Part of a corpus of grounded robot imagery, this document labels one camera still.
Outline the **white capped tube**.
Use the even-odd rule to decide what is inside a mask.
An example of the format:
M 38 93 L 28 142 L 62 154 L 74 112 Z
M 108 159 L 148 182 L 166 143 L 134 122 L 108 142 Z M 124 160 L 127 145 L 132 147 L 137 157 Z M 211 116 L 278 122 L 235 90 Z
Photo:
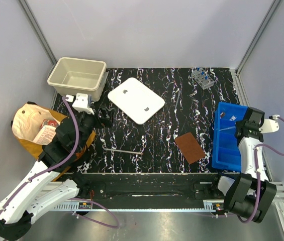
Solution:
M 234 121 L 235 119 L 236 119 L 236 116 L 233 115 L 233 116 L 230 117 L 229 120 L 230 120 L 230 121 Z

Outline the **thermometer with red tip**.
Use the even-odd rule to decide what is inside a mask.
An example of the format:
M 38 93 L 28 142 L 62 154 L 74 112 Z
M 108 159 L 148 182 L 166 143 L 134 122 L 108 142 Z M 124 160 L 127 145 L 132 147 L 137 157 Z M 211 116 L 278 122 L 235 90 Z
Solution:
M 142 152 L 134 152 L 134 151 L 126 151 L 126 150 L 117 150 L 117 149 L 108 149 L 104 148 L 105 151 L 110 151 L 110 152 L 119 152 L 119 153 L 127 153 L 127 154 L 134 154 L 134 155 L 143 155 Z

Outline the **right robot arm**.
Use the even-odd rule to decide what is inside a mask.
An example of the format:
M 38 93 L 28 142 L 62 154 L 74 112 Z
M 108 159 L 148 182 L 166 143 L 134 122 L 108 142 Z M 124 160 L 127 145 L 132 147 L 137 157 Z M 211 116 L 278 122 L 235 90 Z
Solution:
M 262 144 L 263 134 L 277 132 L 279 124 L 264 115 L 263 111 L 249 107 L 243 120 L 236 122 L 241 173 L 236 179 L 221 176 L 209 187 L 212 197 L 224 196 L 224 210 L 237 215 L 243 223 L 262 222 L 276 195 L 276 186 L 269 182 L 264 169 Z

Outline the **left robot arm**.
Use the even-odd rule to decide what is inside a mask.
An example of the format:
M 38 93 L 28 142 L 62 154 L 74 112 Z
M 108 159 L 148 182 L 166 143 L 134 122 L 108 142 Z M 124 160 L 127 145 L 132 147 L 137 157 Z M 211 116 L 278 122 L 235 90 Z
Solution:
M 34 166 L 20 184 L 0 202 L 0 237 L 18 240 L 45 213 L 62 202 L 81 198 L 89 202 L 98 184 L 79 173 L 70 175 L 53 190 L 42 194 L 47 184 L 78 161 L 95 137 L 95 129 L 110 128 L 112 109 L 89 110 L 65 116 L 28 102 L 11 122 L 14 136 L 35 158 Z

